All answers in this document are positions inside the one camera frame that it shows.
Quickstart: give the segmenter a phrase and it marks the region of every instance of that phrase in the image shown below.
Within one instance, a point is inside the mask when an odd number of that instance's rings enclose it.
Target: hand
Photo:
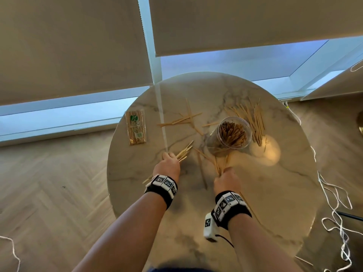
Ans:
[[[232,167],[224,169],[220,177],[214,179],[214,195],[224,191],[233,191],[239,193],[241,190],[240,179]]]
[[[167,175],[179,183],[180,164],[179,160],[173,153],[163,153],[163,160],[155,165],[152,175]]]

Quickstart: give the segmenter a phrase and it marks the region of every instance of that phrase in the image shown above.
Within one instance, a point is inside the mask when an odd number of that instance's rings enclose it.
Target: round table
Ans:
[[[157,126],[187,115],[188,98],[195,126]],[[242,196],[254,219],[290,255],[294,256],[309,234],[322,203],[310,144],[292,114],[273,95],[245,79],[224,73],[195,72],[178,75],[151,86],[130,106],[144,109],[147,142],[130,146],[125,116],[113,135],[107,184],[116,216],[144,192],[142,182],[152,173],[165,150],[177,154],[189,142],[209,155],[206,140],[215,125],[229,116],[225,107],[259,101],[267,142],[264,151],[251,143],[230,155],[229,165],[241,178]],[[233,248],[224,240],[203,237],[204,218],[215,206],[214,165],[202,157],[208,189],[202,181],[196,151],[181,163],[179,191],[160,224],[149,261],[154,267],[198,267],[213,271],[240,270]],[[221,234],[230,239],[221,229]]]

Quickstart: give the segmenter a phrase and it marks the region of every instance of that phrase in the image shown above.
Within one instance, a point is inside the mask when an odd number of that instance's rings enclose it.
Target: finger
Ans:
[[[174,153],[169,153],[169,156],[171,157],[171,158],[176,158],[176,156],[174,155]]]
[[[163,159],[164,159],[164,160],[166,160],[166,159],[168,159],[168,158],[170,158],[170,156],[168,155],[168,153],[167,153],[167,152],[164,152],[164,153],[163,153]]]
[[[227,168],[224,169],[223,172],[225,173],[225,172],[228,172],[228,171],[231,171],[232,173],[234,173],[233,167],[227,167]]]

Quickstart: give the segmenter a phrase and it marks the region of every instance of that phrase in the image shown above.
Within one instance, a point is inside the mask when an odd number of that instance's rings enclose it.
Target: clear plastic jar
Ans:
[[[229,122],[229,123],[233,122],[235,124],[242,125],[243,130],[246,133],[246,139],[241,145],[230,146],[227,144],[226,141],[224,141],[223,135],[221,134],[221,125],[224,122]],[[238,151],[247,147],[250,144],[251,139],[252,139],[252,131],[248,122],[242,118],[236,116],[230,116],[223,119],[219,123],[218,127],[211,133],[210,137],[208,138],[206,146],[212,155],[216,157],[223,157],[228,155],[232,151]]]

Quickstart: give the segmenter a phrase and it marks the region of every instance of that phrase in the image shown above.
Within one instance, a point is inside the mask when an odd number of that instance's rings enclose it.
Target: skewer package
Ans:
[[[144,110],[127,111],[125,112],[125,117],[130,145],[145,143],[146,126]]]

